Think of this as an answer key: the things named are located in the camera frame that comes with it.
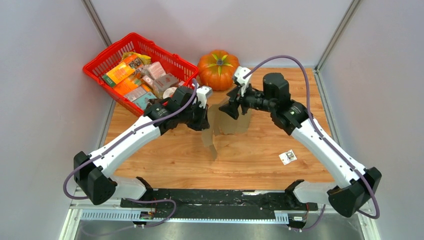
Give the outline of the brown cardboard box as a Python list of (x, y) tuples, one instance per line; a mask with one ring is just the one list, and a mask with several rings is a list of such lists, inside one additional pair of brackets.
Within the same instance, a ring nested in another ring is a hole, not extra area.
[(210, 150), (211, 159), (213, 161), (218, 157), (218, 151), (214, 145), (214, 137), (246, 133), (252, 119), (251, 109), (249, 109), (246, 114), (242, 114), (242, 110), (239, 107), (239, 117), (237, 120), (219, 110), (219, 107), (227, 103), (228, 97), (224, 98), (220, 103), (213, 104), (208, 108), (207, 120), (209, 128), (201, 131), (203, 145)]

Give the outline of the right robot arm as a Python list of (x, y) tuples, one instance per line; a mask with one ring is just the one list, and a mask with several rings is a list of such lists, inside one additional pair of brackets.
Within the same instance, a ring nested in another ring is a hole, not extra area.
[(263, 77), (263, 89), (257, 90), (250, 79), (236, 73), (232, 77), (235, 88), (227, 93), (228, 103), (219, 107), (233, 119), (248, 110), (270, 113), (273, 123), (305, 146), (327, 169), (332, 183), (296, 180), (286, 189), (285, 203), (293, 209), (303, 204), (330, 205), (340, 215), (351, 217), (371, 199), (382, 178), (376, 167), (366, 168), (351, 158), (310, 118), (308, 109), (291, 99), (290, 85), (281, 73), (268, 73)]

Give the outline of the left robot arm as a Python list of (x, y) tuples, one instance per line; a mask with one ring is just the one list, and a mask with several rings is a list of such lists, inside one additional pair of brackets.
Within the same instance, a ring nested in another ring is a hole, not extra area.
[(141, 147), (179, 124), (194, 131), (208, 129), (207, 99), (212, 93), (208, 86), (180, 86), (171, 97), (150, 100), (144, 114), (105, 146), (89, 154), (77, 153), (71, 176), (85, 193), (83, 199), (95, 206), (111, 198), (133, 199), (140, 207), (148, 207), (153, 201), (148, 184), (139, 177), (119, 177), (114, 172)]

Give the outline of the grey pink box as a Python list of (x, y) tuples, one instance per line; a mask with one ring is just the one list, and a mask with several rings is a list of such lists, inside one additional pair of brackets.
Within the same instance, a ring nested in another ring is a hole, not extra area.
[(178, 83), (179, 80), (171, 73), (168, 73), (155, 79), (153, 81), (153, 88), (157, 95), (162, 95), (165, 90), (177, 86)]

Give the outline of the teal box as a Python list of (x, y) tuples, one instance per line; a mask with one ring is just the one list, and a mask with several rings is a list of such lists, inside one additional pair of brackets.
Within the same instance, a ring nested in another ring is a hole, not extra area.
[(148, 107), (150, 100), (155, 100), (157, 97), (152, 92), (147, 92), (140, 97), (136, 98), (133, 103), (140, 108), (141, 110), (145, 110)]

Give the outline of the orange snack box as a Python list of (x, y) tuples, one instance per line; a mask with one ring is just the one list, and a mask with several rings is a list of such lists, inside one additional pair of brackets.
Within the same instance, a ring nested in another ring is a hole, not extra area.
[(109, 87), (113, 88), (133, 75), (136, 69), (141, 66), (143, 66), (143, 63), (138, 57), (128, 57), (125, 61), (121, 61), (105, 73), (101, 78)]

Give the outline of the white tape roll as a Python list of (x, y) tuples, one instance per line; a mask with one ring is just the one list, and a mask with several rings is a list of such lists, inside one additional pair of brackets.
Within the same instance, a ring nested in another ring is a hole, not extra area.
[(164, 92), (163, 92), (163, 94), (162, 94), (162, 98), (163, 99), (166, 99), (166, 98), (171, 98), (173, 95), (174, 95), (174, 93), (176, 92), (176, 90), (177, 90), (178, 88), (177, 87), (169, 87), (169, 88), (167, 88)]

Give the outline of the orange pumpkin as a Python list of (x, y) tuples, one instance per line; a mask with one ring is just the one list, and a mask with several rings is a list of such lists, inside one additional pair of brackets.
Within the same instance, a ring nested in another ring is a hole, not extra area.
[(235, 55), (221, 49), (212, 50), (197, 63), (199, 80), (214, 91), (226, 91), (233, 85), (232, 77), (239, 66)]

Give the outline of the red plastic shopping basket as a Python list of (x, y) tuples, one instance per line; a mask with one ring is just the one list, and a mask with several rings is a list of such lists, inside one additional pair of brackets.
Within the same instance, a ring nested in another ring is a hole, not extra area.
[(146, 85), (141, 85), (137, 89), (132, 89), (129, 93), (124, 94), (124, 88), (130, 89), (130, 84), (121, 83), (121, 87), (108, 86), (102, 79), (102, 76), (117, 66), (125, 52), (136, 52), (151, 57), (151, 61), (160, 62), (167, 74), (174, 75), (182, 86), (190, 87), (192, 79), (195, 78), (199, 70), (198, 68), (180, 57), (176, 53), (170, 53), (154, 41), (144, 38), (143, 36), (132, 32), (123, 37), (121, 40), (113, 43), (93, 60), (88, 62), (82, 68), (82, 71), (99, 84), (116, 102), (121, 104), (135, 116), (140, 117), (144, 111), (138, 108), (133, 101), (148, 92)]

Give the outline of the small white packet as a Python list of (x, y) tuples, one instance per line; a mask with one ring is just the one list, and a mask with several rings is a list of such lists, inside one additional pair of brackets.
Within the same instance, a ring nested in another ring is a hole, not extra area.
[(297, 157), (292, 149), (279, 154), (278, 157), (283, 165), (288, 165), (289, 163), (297, 160)]

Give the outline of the yellow snack bag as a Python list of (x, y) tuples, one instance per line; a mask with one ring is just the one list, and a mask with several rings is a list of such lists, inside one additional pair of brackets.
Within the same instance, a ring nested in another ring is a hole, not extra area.
[(148, 65), (152, 63), (152, 58), (148, 55), (140, 54), (134, 51), (124, 52), (121, 61), (124, 62), (127, 58), (137, 57), (141, 60), (143, 65)]

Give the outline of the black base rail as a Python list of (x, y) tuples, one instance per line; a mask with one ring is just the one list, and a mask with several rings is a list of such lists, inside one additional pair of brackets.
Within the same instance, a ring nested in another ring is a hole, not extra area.
[(193, 220), (271, 220), (276, 213), (317, 211), (315, 203), (291, 205), (282, 190), (171, 189), (148, 190), (142, 203), (121, 200), (122, 208), (146, 208), (155, 218)]

